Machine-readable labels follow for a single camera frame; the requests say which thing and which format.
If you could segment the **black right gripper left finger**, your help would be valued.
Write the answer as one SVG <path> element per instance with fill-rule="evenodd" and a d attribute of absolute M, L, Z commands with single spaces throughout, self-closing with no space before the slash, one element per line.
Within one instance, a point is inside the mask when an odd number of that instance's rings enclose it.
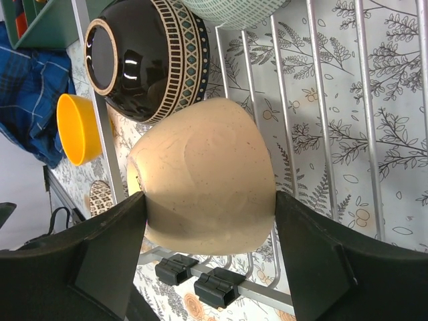
<path fill-rule="evenodd" d="M 137 192 L 106 212 L 1 251 L 2 320 L 123 320 L 146 228 Z"/>

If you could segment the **yellow bowl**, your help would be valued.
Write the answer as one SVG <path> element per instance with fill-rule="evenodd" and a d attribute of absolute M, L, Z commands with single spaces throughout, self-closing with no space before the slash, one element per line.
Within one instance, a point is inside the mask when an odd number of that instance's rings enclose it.
<path fill-rule="evenodd" d="M 56 118 L 63 150 L 69 161 L 81 166 L 102 154 L 102 145 L 92 101 L 73 94 L 62 94 Z"/>

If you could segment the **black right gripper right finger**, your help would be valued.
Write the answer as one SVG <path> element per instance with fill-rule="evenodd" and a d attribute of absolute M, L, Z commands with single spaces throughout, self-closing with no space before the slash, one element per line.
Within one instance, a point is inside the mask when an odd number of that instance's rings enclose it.
<path fill-rule="evenodd" d="M 391 245 L 276 194 L 297 320 L 426 320 L 427 254 Z"/>

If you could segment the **beige ceramic bowl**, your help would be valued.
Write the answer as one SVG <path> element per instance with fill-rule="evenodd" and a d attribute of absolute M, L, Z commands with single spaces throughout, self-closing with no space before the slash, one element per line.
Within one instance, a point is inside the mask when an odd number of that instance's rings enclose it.
<path fill-rule="evenodd" d="M 126 172 L 128 192 L 146 198 L 146 238 L 169 250 L 247 253 L 274 226 L 269 152 L 232 100 L 199 102 L 154 125 L 130 151 Z"/>

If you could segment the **brown patterned white bowl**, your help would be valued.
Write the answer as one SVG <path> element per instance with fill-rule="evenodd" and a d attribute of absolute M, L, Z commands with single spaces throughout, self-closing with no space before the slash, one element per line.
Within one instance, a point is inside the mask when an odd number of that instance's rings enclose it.
<path fill-rule="evenodd" d="M 114 206 L 112 191 L 108 183 L 94 181 L 89 192 L 89 210 L 92 217 L 102 214 Z"/>

